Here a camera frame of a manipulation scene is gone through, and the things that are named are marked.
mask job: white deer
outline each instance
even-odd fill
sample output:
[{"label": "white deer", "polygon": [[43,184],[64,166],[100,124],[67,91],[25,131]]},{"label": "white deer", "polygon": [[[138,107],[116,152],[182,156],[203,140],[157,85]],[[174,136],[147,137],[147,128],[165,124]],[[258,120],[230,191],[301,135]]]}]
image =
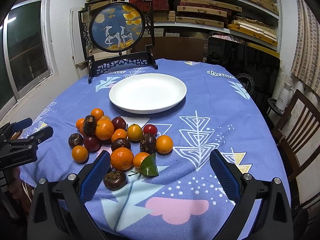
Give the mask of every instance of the white deer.
[{"label": "white deer", "polygon": [[106,40],[104,41],[105,44],[109,45],[109,48],[111,49],[111,40],[114,38],[118,39],[118,46],[117,48],[120,48],[121,39],[120,39],[120,33],[116,33],[114,36],[110,35],[109,30],[112,28],[112,26],[106,26],[102,30],[106,30]]},{"label": "white deer", "polygon": [[120,26],[120,27],[121,27],[121,38],[123,40],[123,46],[125,46],[124,38],[127,38],[127,37],[129,37],[131,39],[131,43],[132,43],[133,42],[132,33],[128,33],[128,35],[124,35],[125,27],[123,27],[123,26]]}]

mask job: pile of fruit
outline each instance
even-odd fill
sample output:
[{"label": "pile of fruit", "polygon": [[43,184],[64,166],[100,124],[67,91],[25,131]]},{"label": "pile of fruit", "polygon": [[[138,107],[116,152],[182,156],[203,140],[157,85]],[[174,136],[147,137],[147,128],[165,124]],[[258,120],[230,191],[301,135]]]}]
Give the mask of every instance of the pile of fruit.
[{"label": "pile of fruit", "polygon": [[[72,148],[72,158],[83,163],[88,159],[89,152],[100,149],[102,141],[105,144],[111,140],[111,165],[115,171],[108,172],[104,178],[104,184],[111,190],[117,190],[127,184],[126,174],[122,171],[134,166],[140,173],[148,176],[157,176],[155,152],[167,154],[173,148],[173,141],[167,135],[156,138],[157,127],[147,124],[142,128],[137,124],[127,127],[122,117],[110,117],[95,108],[86,118],[76,122],[79,133],[70,135],[68,143]],[[140,153],[134,156],[131,151],[131,143],[140,142]]]}]

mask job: curtain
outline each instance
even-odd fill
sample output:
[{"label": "curtain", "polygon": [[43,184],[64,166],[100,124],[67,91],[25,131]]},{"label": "curtain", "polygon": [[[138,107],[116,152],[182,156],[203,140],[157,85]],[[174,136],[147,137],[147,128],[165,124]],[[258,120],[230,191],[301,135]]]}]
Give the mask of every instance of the curtain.
[{"label": "curtain", "polygon": [[298,40],[291,72],[320,96],[320,26],[304,0],[298,3]]}]

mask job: green leaf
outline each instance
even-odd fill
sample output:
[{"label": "green leaf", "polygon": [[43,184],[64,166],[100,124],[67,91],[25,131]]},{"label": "green leaf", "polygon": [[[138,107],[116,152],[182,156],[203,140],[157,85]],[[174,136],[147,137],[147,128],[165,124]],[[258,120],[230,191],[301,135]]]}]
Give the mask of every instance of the green leaf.
[{"label": "green leaf", "polygon": [[147,176],[158,176],[158,168],[156,165],[156,154],[147,156],[141,163],[140,173]]}]

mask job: tablecloth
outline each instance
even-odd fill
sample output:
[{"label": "tablecloth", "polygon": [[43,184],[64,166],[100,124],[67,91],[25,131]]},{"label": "tablecloth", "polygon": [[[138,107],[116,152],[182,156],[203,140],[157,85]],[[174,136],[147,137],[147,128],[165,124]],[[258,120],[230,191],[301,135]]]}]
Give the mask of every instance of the tablecloth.
[{"label": "tablecloth", "polygon": [[[165,59],[157,60],[157,64],[158,70],[152,66],[115,67],[95,77],[92,84],[84,77],[59,95],[23,135],[47,125],[54,131],[52,138],[39,145],[38,160],[21,167],[21,178],[35,186],[42,177],[57,181],[78,173],[84,164],[72,159],[68,137],[77,132],[76,121],[98,107],[111,118],[123,116],[128,125],[154,124],[158,136],[169,135],[174,143],[170,154],[156,155],[159,176],[130,176],[125,187],[113,192],[100,184],[85,206],[103,230],[138,240],[213,239],[235,205],[210,167],[213,149],[256,179],[270,181],[279,177],[290,202],[279,152],[260,111],[241,83],[219,65]],[[131,114],[114,106],[108,97],[110,88],[142,73],[163,73],[181,79],[187,87],[185,99],[170,110],[147,115]],[[103,145],[101,150],[111,152],[109,147]],[[139,152],[139,143],[132,143],[132,151]],[[91,153],[89,163],[97,155]],[[248,235],[259,203],[256,201],[239,239]]]}]

